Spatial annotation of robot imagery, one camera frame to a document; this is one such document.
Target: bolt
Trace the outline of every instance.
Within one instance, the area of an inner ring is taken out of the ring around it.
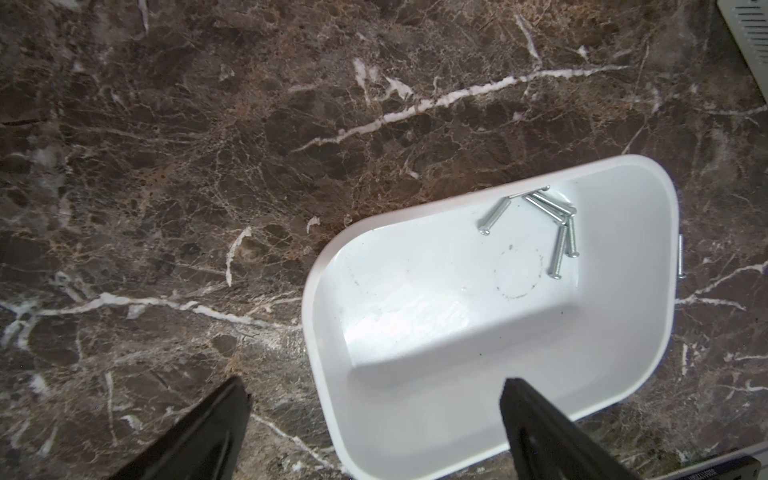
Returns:
[[[545,195],[540,194],[539,192],[534,192],[531,194],[533,198],[536,200],[539,200],[543,204],[547,204],[550,207],[554,208],[556,211],[560,212],[561,214],[564,214],[566,217],[572,217],[576,214],[576,207],[564,207],[563,205],[560,205],[558,202],[552,200],[549,197],[546,197]]]
[[[493,224],[496,223],[496,220],[498,220],[498,218],[504,213],[504,210],[507,210],[507,207],[509,207],[511,202],[512,200],[509,200],[509,197],[504,197],[504,200],[502,200],[496,209],[491,212],[491,216],[488,217],[485,223],[478,227],[478,231],[483,235],[490,235],[491,227],[493,227]]]
[[[530,202],[531,204],[536,206],[538,209],[540,209],[545,214],[547,214],[550,217],[552,217],[552,220],[554,220],[554,222],[557,223],[558,225],[565,225],[568,222],[568,220],[564,219],[560,215],[557,215],[552,210],[549,210],[547,207],[545,207],[544,205],[540,204],[538,202],[538,200],[536,200],[535,198],[531,197],[531,195],[526,195],[523,198],[525,198],[528,202]]]
[[[682,280],[687,275],[683,271],[683,235],[677,235],[677,278]]]
[[[563,264],[563,253],[565,253],[565,237],[568,235],[568,225],[561,225],[558,230],[558,244],[554,248],[552,264],[549,267],[549,276],[555,280],[560,280],[560,267]]]
[[[568,253],[570,258],[578,257],[578,250],[576,250],[576,229],[574,229],[574,218],[568,217]]]
[[[537,188],[536,190],[531,190],[529,192],[523,192],[522,194],[510,195],[509,197],[510,198],[524,197],[525,195],[530,195],[530,194],[532,194],[534,192],[545,192],[547,190],[549,190],[549,185],[545,185],[542,188]]]

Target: white marble vein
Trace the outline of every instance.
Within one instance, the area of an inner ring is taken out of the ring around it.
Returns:
[[[80,295],[80,293],[72,288],[72,278],[70,278],[70,276],[64,272],[56,272],[53,279],[50,280],[49,283],[53,286],[57,286],[75,302],[82,302],[85,300],[82,295]]]
[[[20,305],[12,305],[8,302],[0,302],[0,306],[12,311],[16,314],[16,320],[5,327],[3,332],[2,345],[7,346],[12,337],[22,329],[16,340],[16,346],[19,349],[28,349],[29,333],[35,327],[35,324],[39,321],[40,317],[46,316],[60,316],[60,315],[74,315],[78,313],[86,313],[92,310],[97,310],[105,306],[130,306],[130,305],[144,305],[144,306],[165,306],[173,310],[179,310],[182,312],[190,311],[197,313],[198,315],[205,315],[207,317],[223,320],[230,323],[239,323],[242,325],[258,326],[262,328],[278,329],[278,330],[298,330],[300,326],[288,326],[280,325],[279,323],[270,323],[263,320],[254,319],[249,314],[237,315],[234,313],[224,313],[214,310],[209,306],[201,305],[199,302],[190,301],[186,303],[178,303],[173,300],[157,297],[145,297],[145,298],[132,298],[129,296],[118,296],[112,293],[104,292],[98,298],[91,300],[90,302],[80,303],[75,306],[60,308],[60,309],[41,309],[35,310],[33,306],[37,304],[34,302],[25,302]],[[31,318],[29,320],[22,320],[21,316],[25,313],[30,313]]]
[[[629,67],[625,65],[605,65],[603,67],[596,67],[596,68],[589,68],[589,69],[564,68],[559,70],[539,70],[539,71],[534,71],[533,73],[528,75],[522,75],[520,77],[515,77],[514,75],[510,75],[508,77],[501,79],[500,81],[492,81],[487,84],[473,85],[469,88],[462,88],[461,90],[455,90],[436,99],[429,99],[429,98],[422,99],[416,105],[408,107],[405,110],[392,112],[391,114],[384,114],[369,124],[350,128],[349,130],[339,130],[339,134],[336,135],[335,137],[316,137],[308,141],[301,147],[298,147],[292,150],[292,152],[303,151],[309,147],[312,147],[313,145],[338,144],[344,141],[345,139],[352,137],[353,135],[369,134],[371,132],[379,130],[384,125],[406,120],[417,114],[421,114],[421,113],[424,113],[425,111],[432,110],[433,108],[448,107],[449,105],[454,104],[456,101],[462,98],[476,97],[479,95],[490,94],[495,91],[499,91],[504,88],[511,87],[512,85],[528,83],[530,81],[536,80],[537,78],[570,79],[574,77],[589,77],[590,75],[593,75],[596,73],[601,73],[604,71],[624,70],[625,68],[629,68]]]
[[[534,45],[533,43],[533,37],[531,37],[531,32],[529,32],[525,26],[525,20],[519,14],[515,14],[515,23],[518,24],[518,28],[520,28],[520,30],[523,32],[523,35],[525,35],[525,40],[527,42],[526,47],[528,48],[528,53],[531,55],[531,58],[533,59],[534,71],[541,70],[541,66],[543,65],[543,63],[541,61],[541,57],[538,56],[538,51],[536,51],[536,45]]]
[[[387,98],[391,97],[393,93],[397,93],[397,96],[402,100],[406,100],[408,97],[413,95],[413,89],[402,83],[402,81],[399,79],[390,77],[384,78],[389,82],[389,86],[384,91],[384,96],[382,98],[377,98],[376,100],[386,100]]]
[[[104,374],[104,381],[107,383],[107,415],[109,416],[109,432],[112,434],[112,445],[117,446],[118,436],[114,434],[114,413],[112,413],[112,399],[114,398],[114,381],[112,372]]]
[[[652,115],[659,111],[659,108],[661,108],[662,100],[661,100],[661,94],[659,93],[658,88],[654,86],[650,86],[648,89],[650,90],[651,94],[654,96],[654,104],[650,108],[650,114]]]
[[[141,22],[144,24],[144,33],[149,35],[149,7],[147,0],[137,0],[139,10],[141,10]]]
[[[741,360],[768,360],[768,355],[735,355],[733,361],[739,362]]]
[[[683,344],[683,361],[682,361],[682,366],[680,368],[680,374],[682,376],[685,376],[686,374],[688,374],[688,344],[687,343]]]
[[[708,114],[712,115],[726,115],[731,117],[749,117],[750,115],[760,114],[764,111],[768,111],[768,104],[762,107],[753,108],[751,110],[704,110]]]
[[[129,320],[136,320],[147,309],[146,305],[130,305],[128,307],[128,313],[125,318]]]
[[[292,436],[288,435],[283,430],[280,430],[279,428],[277,428],[277,425],[275,425],[274,423],[270,422],[267,419],[264,419],[264,418],[258,416],[255,413],[251,413],[250,414],[250,418],[256,420],[257,422],[261,423],[262,425],[266,425],[266,426],[270,427],[270,429],[272,429],[272,431],[275,432],[277,435],[283,437],[284,439],[288,439],[291,442],[293,442],[297,447],[299,447],[300,450],[310,454],[310,456],[312,456],[312,458],[317,460],[317,462],[320,463],[323,467],[330,468],[332,470],[343,471],[343,467],[341,465],[334,465],[333,463],[329,462],[328,460],[325,460],[323,457],[320,456],[320,454],[318,452],[316,452],[315,450],[311,449],[299,437],[296,437],[296,436],[292,437]]]
[[[250,237],[251,236],[251,230],[250,227],[245,227],[242,232],[240,232],[240,235],[237,236],[234,242],[232,242],[232,245],[230,245],[229,251],[227,251],[227,273],[225,276],[227,277],[227,285],[232,286],[232,260],[235,258],[235,252],[237,251],[237,248],[240,246],[240,244],[243,242],[243,238]]]
[[[589,61],[589,50],[587,49],[586,45],[579,47],[576,53],[578,53],[584,59],[584,61]]]
[[[144,424],[136,415],[123,415],[120,417],[120,420],[125,420],[125,422],[128,423],[128,426],[130,426],[135,432],[140,431],[144,427]]]
[[[310,221],[306,223],[306,233],[309,235],[310,233],[310,227],[312,225],[320,225],[320,219],[318,217],[312,217],[310,218]]]
[[[746,307],[738,302],[734,302],[732,300],[722,300],[722,299],[715,299],[715,298],[707,298],[707,297],[701,297],[700,295],[704,295],[705,293],[709,293],[715,288],[717,288],[718,285],[720,285],[722,282],[728,281],[732,278],[734,278],[736,275],[739,275],[743,272],[758,272],[761,275],[764,274],[766,267],[768,267],[768,260],[762,263],[755,263],[754,265],[747,265],[742,266],[740,268],[735,269],[733,272],[727,274],[726,276],[722,276],[716,280],[714,280],[709,285],[705,286],[704,288],[700,288],[690,294],[689,296],[683,298],[683,299],[677,299],[675,300],[675,304],[677,305],[692,305],[694,303],[708,303],[710,305],[724,305],[724,306],[733,306],[736,307],[739,310],[746,310]]]
[[[730,386],[730,385],[718,385],[721,387],[724,387],[726,389],[730,389],[730,393],[726,397],[726,400],[730,400],[733,398],[733,394],[736,392],[747,392],[747,393],[755,393],[755,392],[763,392],[768,391],[768,386],[752,386],[752,380],[747,380],[744,383],[744,386]]]
[[[291,290],[289,292],[279,293],[277,295],[272,295],[272,296],[255,297],[251,299],[251,302],[253,302],[253,308],[248,311],[247,315],[258,312],[259,310],[264,310],[267,313],[272,313],[272,307],[274,307],[275,305],[280,305],[282,303],[300,302],[301,295],[287,296],[287,295],[293,295],[294,293],[298,293],[298,290]]]
[[[58,432],[58,425],[54,425],[53,430],[51,430],[51,434],[48,436],[48,438],[43,442],[43,445],[38,450],[37,455],[40,457],[47,457],[49,453],[51,453],[51,449],[53,448],[53,443],[56,440],[56,433]]]
[[[43,399],[47,399],[51,395],[51,389],[48,388],[48,384],[39,373],[35,373],[32,376],[32,380],[29,382],[29,388]]]
[[[378,81],[379,80],[379,69],[377,67],[368,67],[365,63],[362,62],[360,58],[355,58],[352,62],[353,66],[355,67],[355,81],[357,81],[357,84],[362,88],[362,92],[365,95],[366,104],[371,104],[371,96],[368,92],[368,85],[366,84],[366,80],[371,81]]]
[[[622,154],[622,155],[625,155],[625,154],[628,154],[628,153],[629,153],[629,149],[630,149],[630,147],[632,146],[632,143],[633,143],[635,140],[637,140],[637,136],[638,136],[638,135],[640,135],[640,132],[642,132],[644,128],[645,128],[645,124],[643,124],[643,125],[642,125],[640,128],[638,128],[638,129],[637,129],[637,131],[636,131],[636,132],[634,132],[634,135],[633,135],[633,136],[632,136],[632,138],[629,140],[629,143],[627,144],[627,146],[626,146],[626,147],[624,147],[624,149],[621,151],[621,154]]]

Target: screw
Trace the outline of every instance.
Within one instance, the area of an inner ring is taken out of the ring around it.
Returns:
[[[509,200],[509,197],[504,197],[504,200],[502,200],[496,209],[491,212],[491,216],[488,217],[485,223],[478,227],[478,231],[483,235],[490,235],[491,227],[493,227],[493,224],[496,223],[496,220],[498,220],[498,218],[504,213],[504,210],[507,210],[507,207],[509,207],[511,202],[512,200]]]
[[[565,253],[565,237],[568,235],[568,225],[561,225],[558,230],[558,244],[554,249],[552,265],[549,267],[549,276],[555,280],[560,280],[560,267],[563,264],[563,253]]]
[[[525,197],[523,197],[523,198],[525,198],[525,199],[526,199],[527,201],[529,201],[531,204],[535,205],[537,208],[539,208],[539,209],[540,209],[542,212],[544,212],[545,214],[547,214],[547,215],[549,215],[550,217],[552,217],[552,220],[554,220],[554,222],[555,222],[555,223],[557,223],[557,224],[559,224],[559,225],[565,225],[565,224],[568,222],[566,219],[564,219],[564,218],[563,218],[563,217],[561,217],[560,215],[557,215],[557,214],[556,214],[555,212],[553,212],[552,210],[549,210],[547,207],[545,207],[544,205],[540,204],[540,203],[538,202],[538,200],[536,200],[535,198],[531,197],[531,195],[526,195],[526,196],[525,196]]]
[[[677,278],[682,280],[687,275],[683,271],[683,235],[677,235]]]
[[[530,195],[534,192],[545,192],[547,190],[549,190],[549,185],[544,185],[542,188],[537,188],[536,190],[531,190],[529,192],[523,192],[522,194],[510,195],[509,197],[510,198],[524,197],[525,195]]]
[[[533,198],[536,200],[541,201],[543,204],[547,204],[550,207],[554,208],[561,214],[564,214],[566,217],[572,217],[576,214],[576,207],[564,207],[560,205],[558,202],[552,200],[549,197],[546,197],[545,195],[540,194],[539,192],[534,192],[531,194]]]
[[[574,218],[568,217],[568,253],[570,258],[578,257],[578,250],[576,250],[576,229],[574,229]]]

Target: metal screw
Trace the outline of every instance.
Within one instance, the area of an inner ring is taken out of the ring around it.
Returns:
[[[491,227],[493,227],[493,224],[496,223],[496,220],[498,220],[498,218],[504,213],[504,210],[507,210],[507,207],[509,207],[511,202],[512,200],[510,200],[509,197],[504,197],[504,200],[502,200],[498,207],[496,207],[496,209],[491,212],[491,216],[488,217],[485,223],[478,227],[478,231],[483,235],[490,235]]]
[[[568,217],[568,253],[570,258],[578,257],[576,250],[576,229],[574,229],[574,218]]]
[[[568,225],[561,225],[558,230],[558,244],[554,249],[552,264],[549,267],[549,276],[555,280],[560,280],[560,267],[563,264],[563,253],[565,253],[565,237],[568,235]]]
[[[572,217],[576,214],[576,207],[564,207],[563,205],[560,205],[558,202],[552,200],[549,197],[546,197],[545,195],[540,194],[539,192],[533,192],[531,194],[533,198],[536,200],[541,201],[543,204],[547,204],[550,207],[554,208],[561,214],[564,214],[566,217]]]
[[[683,272],[683,235],[677,235],[677,278],[682,280],[687,275]]]
[[[552,210],[549,210],[547,207],[545,207],[544,205],[540,204],[540,203],[538,202],[538,200],[536,200],[535,198],[531,197],[531,195],[526,195],[526,196],[525,196],[525,197],[523,197],[523,198],[525,198],[525,199],[526,199],[527,201],[529,201],[531,204],[535,205],[537,208],[539,208],[539,209],[540,209],[542,212],[544,212],[545,214],[547,214],[547,215],[549,215],[550,217],[552,217],[552,220],[554,220],[554,221],[555,221],[555,223],[558,223],[558,224],[560,224],[560,225],[565,225],[565,224],[568,222],[568,220],[567,220],[567,219],[565,219],[565,218],[561,217],[560,215],[557,215],[557,214],[556,214],[555,212],[553,212]]]
[[[544,186],[543,188],[537,188],[536,190],[531,190],[529,192],[523,192],[522,194],[514,194],[510,195],[510,198],[517,198],[517,197],[524,197],[525,195],[533,194],[534,192],[545,192],[549,190],[549,185]]]

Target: circular mark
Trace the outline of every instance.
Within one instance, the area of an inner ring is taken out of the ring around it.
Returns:
[[[507,250],[493,270],[496,290],[507,300],[528,295],[544,272],[544,257],[531,251]]]

